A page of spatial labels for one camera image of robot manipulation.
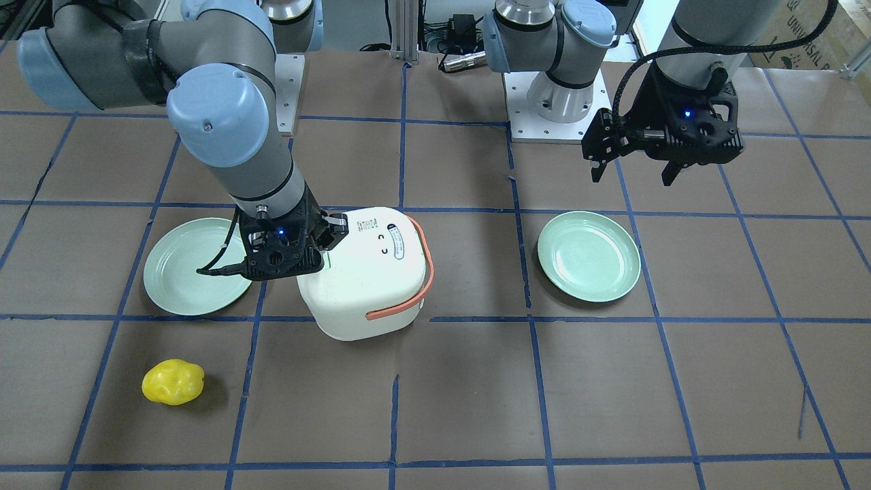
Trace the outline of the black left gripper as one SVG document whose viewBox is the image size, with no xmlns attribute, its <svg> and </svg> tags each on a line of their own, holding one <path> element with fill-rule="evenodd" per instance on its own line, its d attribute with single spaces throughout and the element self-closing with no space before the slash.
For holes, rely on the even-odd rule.
<svg viewBox="0 0 871 490">
<path fill-rule="evenodd" d="M 744 151 L 738 130 L 738 98 L 727 69 L 706 69 L 703 87 L 687 88 L 651 65 L 628 113 L 596 112 L 582 138 L 591 179 L 600 183 L 609 162 L 629 152 L 668 161 L 664 186 L 672 186 L 689 164 L 725 164 Z"/>
</svg>

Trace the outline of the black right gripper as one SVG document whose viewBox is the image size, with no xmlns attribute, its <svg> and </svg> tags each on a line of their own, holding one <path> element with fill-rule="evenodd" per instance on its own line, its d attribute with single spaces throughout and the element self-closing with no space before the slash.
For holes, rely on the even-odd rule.
<svg viewBox="0 0 871 490">
<path fill-rule="evenodd" d="M 285 214 L 271 208 L 253 215 L 241 211 L 237 228 L 246 252 L 242 276 L 250 281 L 315 274 L 323 270 L 323 253 L 350 232 L 349 216 L 324 211 L 308 186 Z"/>
</svg>

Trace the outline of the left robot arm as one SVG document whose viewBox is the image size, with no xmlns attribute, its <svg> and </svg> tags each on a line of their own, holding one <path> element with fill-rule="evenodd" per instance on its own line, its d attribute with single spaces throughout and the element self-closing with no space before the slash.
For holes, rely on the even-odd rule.
<svg viewBox="0 0 871 490">
<path fill-rule="evenodd" d="M 640 1 L 497 1 L 483 16 L 487 63 L 499 74 L 535 72 L 529 102 L 560 123 L 585 114 L 606 53 L 618 43 Z M 776 1 L 680 1 L 631 107 L 618 99 L 593 112 L 582 137 L 591 177 L 635 151 L 665 161 L 672 185 L 691 165 L 722 165 L 743 152 L 732 74 L 777 12 Z"/>
</svg>

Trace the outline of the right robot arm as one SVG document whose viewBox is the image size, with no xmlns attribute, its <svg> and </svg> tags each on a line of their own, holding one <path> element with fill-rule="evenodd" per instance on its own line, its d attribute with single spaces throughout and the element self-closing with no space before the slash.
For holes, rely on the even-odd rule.
<svg viewBox="0 0 871 490">
<path fill-rule="evenodd" d="M 317 204 L 278 121 L 280 54 L 318 50 L 320 1 L 184 1 L 178 21 L 135 1 L 55 1 L 25 31 L 18 66 L 35 96 L 75 112 L 159 105 L 235 202 L 241 263 L 199 270 L 251 281 L 311 275 L 347 235 Z"/>
</svg>

